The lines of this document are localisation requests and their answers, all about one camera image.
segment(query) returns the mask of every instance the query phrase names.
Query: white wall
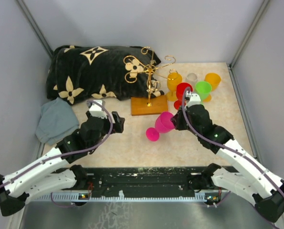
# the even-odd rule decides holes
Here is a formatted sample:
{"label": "white wall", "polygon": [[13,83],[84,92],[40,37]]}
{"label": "white wall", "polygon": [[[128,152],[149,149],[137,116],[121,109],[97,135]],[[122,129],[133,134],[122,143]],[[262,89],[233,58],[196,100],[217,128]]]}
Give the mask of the white wall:
{"label": "white wall", "polygon": [[263,162],[284,178],[284,0],[271,1],[235,74]]}
{"label": "white wall", "polygon": [[25,0],[52,49],[151,46],[178,62],[231,62],[262,0]]}
{"label": "white wall", "polygon": [[[0,173],[30,163],[49,57],[13,0],[0,0]],[[8,218],[0,213],[0,229]]]}

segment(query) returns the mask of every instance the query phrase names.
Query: yellow wine glass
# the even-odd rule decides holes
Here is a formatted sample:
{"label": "yellow wine glass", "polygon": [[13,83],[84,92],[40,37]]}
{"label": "yellow wine glass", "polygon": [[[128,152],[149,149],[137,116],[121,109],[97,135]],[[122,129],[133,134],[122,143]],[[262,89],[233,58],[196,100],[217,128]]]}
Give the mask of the yellow wine glass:
{"label": "yellow wine glass", "polygon": [[177,71],[175,73],[170,73],[169,71],[169,75],[167,77],[167,87],[170,90],[170,92],[166,94],[168,101],[174,102],[178,100],[176,96],[176,90],[178,84],[180,84],[181,82],[182,82],[182,76]]}

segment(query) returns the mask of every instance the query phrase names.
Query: beige tabletop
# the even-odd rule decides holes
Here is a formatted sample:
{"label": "beige tabletop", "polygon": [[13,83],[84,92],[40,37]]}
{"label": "beige tabletop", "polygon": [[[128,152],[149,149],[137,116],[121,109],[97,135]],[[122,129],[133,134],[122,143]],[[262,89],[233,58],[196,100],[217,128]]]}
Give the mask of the beige tabletop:
{"label": "beige tabletop", "polygon": [[[204,80],[205,75],[211,72],[221,76],[220,85],[211,93],[212,100],[204,103],[204,106],[213,123],[226,128],[241,146],[252,154],[226,63],[176,63],[160,69],[158,73],[168,76],[171,68],[176,69],[183,78],[188,73],[195,73],[199,81]],[[161,82],[162,90],[167,93],[167,80],[156,78]],[[105,101],[108,111],[117,111],[126,119],[124,132],[111,135],[92,155],[85,156],[74,164],[84,167],[186,167],[207,166],[210,163],[229,165],[227,161],[202,147],[196,136],[189,131],[173,130],[161,134],[158,141],[150,142],[145,131],[154,127],[158,115],[131,116],[130,100],[106,98]],[[177,111],[173,102],[168,105],[169,111],[175,114]],[[86,103],[74,105],[73,110],[80,124],[87,120]],[[44,153],[52,147],[46,145]]]}

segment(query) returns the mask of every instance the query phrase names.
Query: wooden base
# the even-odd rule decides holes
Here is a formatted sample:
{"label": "wooden base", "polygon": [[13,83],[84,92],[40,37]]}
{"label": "wooden base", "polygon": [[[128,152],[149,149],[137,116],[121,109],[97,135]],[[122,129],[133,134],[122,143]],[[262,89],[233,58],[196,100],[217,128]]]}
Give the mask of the wooden base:
{"label": "wooden base", "polygon": [[166,95],[150,99],[151,106],[147,106],[146,98],[131,98],[131,115],[157,115],[164,111],[168,111],[168,103]]}

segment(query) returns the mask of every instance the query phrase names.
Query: pillow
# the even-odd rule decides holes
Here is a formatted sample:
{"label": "pillow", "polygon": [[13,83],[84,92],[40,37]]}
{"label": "pillow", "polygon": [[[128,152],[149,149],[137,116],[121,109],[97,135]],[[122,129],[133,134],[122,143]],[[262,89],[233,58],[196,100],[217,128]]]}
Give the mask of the pillow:
{"label": "pillow", "polygon": [[[49,69],[46,92],[48,99],[57,97],[67,101],[70,105],[84,101],[90,97],[100,99],[116,97],[119,100],[131,97],[148,97],[146,73],[137,60],[131,58],[131,64],[124,63],[124,57],[133,55],[144,65],[151,61],[152,51],[141,53],[142,47],[125,46],[61,46],[53,53],[53,60]],[[153,64],[159,64],[161,60],[154,53]],[[128,83],[125,80],[129,73]],[[152,78],[152,88],[157,84]],[[155,91],[151,97],[163,95],[163,91]]]}

